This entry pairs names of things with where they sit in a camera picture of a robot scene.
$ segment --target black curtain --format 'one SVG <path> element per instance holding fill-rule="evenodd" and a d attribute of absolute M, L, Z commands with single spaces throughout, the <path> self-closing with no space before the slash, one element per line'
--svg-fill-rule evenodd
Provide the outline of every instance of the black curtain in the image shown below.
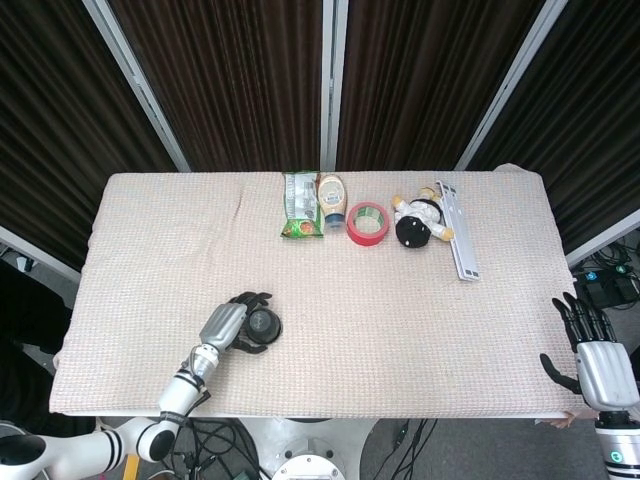
<path fill-rule="evenodd" d="M 111 6 L 193 169 L 319 168 L 321 0 Z"/>
<path fill-rule="evenodd" d="M 566 252 L 640 208 L 640 2 L 569 2 L 469 169 L 542 175 Z"/>
<path fill-rule="evenodd" d="M 80 0 L 3 0 L 0 49 L 0 225 L 80 269 L 109 176 L 173 163 Z"/>
<path fill-rule="evenodd" d="M 452 169 L 543 3 L 350 0 L 336 169 Z"/>

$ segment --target black and white toy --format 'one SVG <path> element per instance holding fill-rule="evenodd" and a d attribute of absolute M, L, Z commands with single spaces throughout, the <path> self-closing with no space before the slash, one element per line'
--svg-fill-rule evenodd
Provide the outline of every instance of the black and white toy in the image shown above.
<path fill-rule="evenodd" d="M 437 202 L 439 198 L 430 188 L 421 188 L 420 195 L 411 203 L 399 195 L 393 197 L 396 236 L 402 245 L 424 247 L 432 234 L 445 242 L 453 238 L 453 230 L 440 223 L 443 215 Z"/>

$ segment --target robot finger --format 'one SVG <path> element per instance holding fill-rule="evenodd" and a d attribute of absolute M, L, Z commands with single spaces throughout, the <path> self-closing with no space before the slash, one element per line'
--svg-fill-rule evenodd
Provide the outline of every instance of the robot finger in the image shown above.
<path fill-rule="evenodd" d="M 255 295 L 255 292 L 244 292 L 237 297 L 233 297 L 231 300 L 229 300 L 229 303 L 245 303 L 247 299 L 252 298 Z"/>
<path fill-rule="evenodd" d="M 270 293 L 267 292 L 260 292 L 258 294 L 258 299 L 260 301 L 260 304 L 263 306 L 267 306 L 269 305 L 269 302 L 267 301 L 269 298 L 273 297 L 273 295 L 271 295 Z"/>
<path fill-rule="evenodd" d="M 600 325 L 602 326 L 602 332 L 604 333 L 604 340 L 609 342 L 617 342 L 616 334 L 613 331 L 613 326 L 611 325 L 611 321 L 606 313 L 602 310 L 597 310 L 596 315 L 600 321 Z"/>
<path fill-rule="evenodd" d="M 593 332 L 589 326 L 588 314 L 582 307 L 582 305 L 567 292 L 563 293 L 564 299 L 571 308 L 573 318 L 575 319 L 580 332 L 582 333 L 583 342 L 591 342 L 593 340 Z"/>
<path fill-rule="evenodd" d="M 571 310 L 569 310 L 567 306 L 557 298 L 554 298 L 552 302 L 553 306 L 556 307 L 556 310 L 560 312 L 560 316 L 562 317 L 562 320 L 564 322 L 564 329 L 565 332 L 567 332 L 567 337 L 569 338 L 569 343 L 571 344 L 571 350 L 576 352 L 576 345 L 584 340 L 582 334 L 580 333 L 580 329 L 578 329 L 578 325 L 573 318 L 573 313 L 571 313 Z"/>
<path fill-rule="evenodd" d="M 267 349 L 265 345 L 251 345 L 250 343 L 238 338 L 236 338 L 236 340 L 231 344 L 231 347 L 242 350 L 245 353 L 250 353 L 251 355 L 262 353 Z"/>
<path fill-rule="evenodd" d="M 562 375 L 553 365 L 553 362 L 547 354 L 540 354 L 540 363 L 542 363 L 542 368 L 544 368 L 544 371 L 547 373 L 547 375 L 549 375 L 549 378 L 551 378 L 551 380 L 553 380 L 555 383 L 566 388 L 572 393 L 575 393 L 576 395 L 580 395 L 582 393 L 580 389 L 580 382 L 578 382 L 578 380 L 574 378 Z"/>
<path fill-rule="evenodd" d="M 247 306 L 247 314 L 253 312 L 260 302 L 260 296 L 254 292 L 245 292 L 236 299 L 236 303 L 244 303 Z"/>
<path fill-rule="evenodd" d="M 587 312 L 589 326 L 591 327 L 591 331 L 593 332 L 594 340 L 605 340 L 604 330 L 602 329 L 602 322 L 600 322 L 600 317 L 596 313 L 596 311 L 587 305 L 582 300 L 578 300 L 584 310 Z"/>

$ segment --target white plastic bracket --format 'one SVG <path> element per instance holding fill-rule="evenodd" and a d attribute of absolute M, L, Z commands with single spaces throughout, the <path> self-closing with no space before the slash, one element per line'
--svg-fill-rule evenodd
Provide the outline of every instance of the white plastic bracket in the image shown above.
<path fill-rule="evenodd" d="M 444 213 L 445 224 L 453 229 L 451 250 L 456 262 L 458 277 L 460 277 L 460 280 L 480 280 L 476 257 L 469 238 L 469 229 L 462 213 L 462 207 L 458 203 L 458 191 L 452 185 L 446 184 L 441 180 L 436 183 L 440 186 L 442 192 L 440 206 Z"/>

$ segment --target white frame pole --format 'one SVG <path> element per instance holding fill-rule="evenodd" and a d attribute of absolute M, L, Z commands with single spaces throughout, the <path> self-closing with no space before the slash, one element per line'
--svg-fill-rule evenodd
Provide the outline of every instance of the white frame pole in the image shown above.
<path fill-rule="evenodd" d="M 0 241 L 25 256 L 46 265 L 63 277 L 66 277 L 75 283 L 80 283 L 80 272 L 62 263 L 57 258 L 52 257 L 44 250 L 41 250 L 32 243 L 27 242 L 24 238 L 19 237 L 4 227 L 0 227 Z"/>
<path fill-rule="evenodd" d="M 336 169 L 348 16 L 349 0 L 323 0 L 320 95 L 320 170 L 323 172 Z"/>
<path fill-rule="evenodd" d="M 120 28 L 109 3 L 106 0 L 82 0 L 89 15 L 100 31 L 111 54 L 115 58 L 120 70 L 124 74 L 127 83 L 138 99 L 142 110 L 151 122 L 153 129 L 158 134 L 173 164 L 179 172 L 191 172 L 191 168 L 185 158 L 180 144 L 162 112 L 160 104 L 147 81 L 138 60 L 136 59 L 127 38 Z"/>
<path fill-rule="evenodd" d="M 555 25 L 558 17 L 560 17 L 567 2 L 568 0 L 547 0 L 542 6 L 538 17 L 531 26 L 531 30 L 529 30 L 529 33 L 522 42 L 520 50 L 513 59 L 511 67 L 507 71 L 496 96 L 489 105 L 478 128 L 476 128 L 476 131 L 473 133 L 467 148 L 462 152 L 455 166 L 455 170 L 467 169 L 478 148 L 480 148 L 480 145 L 507 103 L 507 100 L 509 100 L 518 82 L 520 82 L 524 72 L 529 67 L 531 60 L 533 60 L 533 57 L 538 53 L 538 49 L 547 38 L 549 31 L 551 31 L 551 28 Z"/>
<path fill-rule="evenodd" d="M 573 268 L 581 260 L 584 260 L 592 253 L 606 247 L 610 243 L 625 236 L 631 230 L 635 230 L 638 227 L 640 227 L 640 209 L 623 218 L 618 223 L 607 228 L 604 232 L 596 235 L 588 242 L 580 245 L 578 248 L 567 254 L 566 259 L 569 268 Z"/>

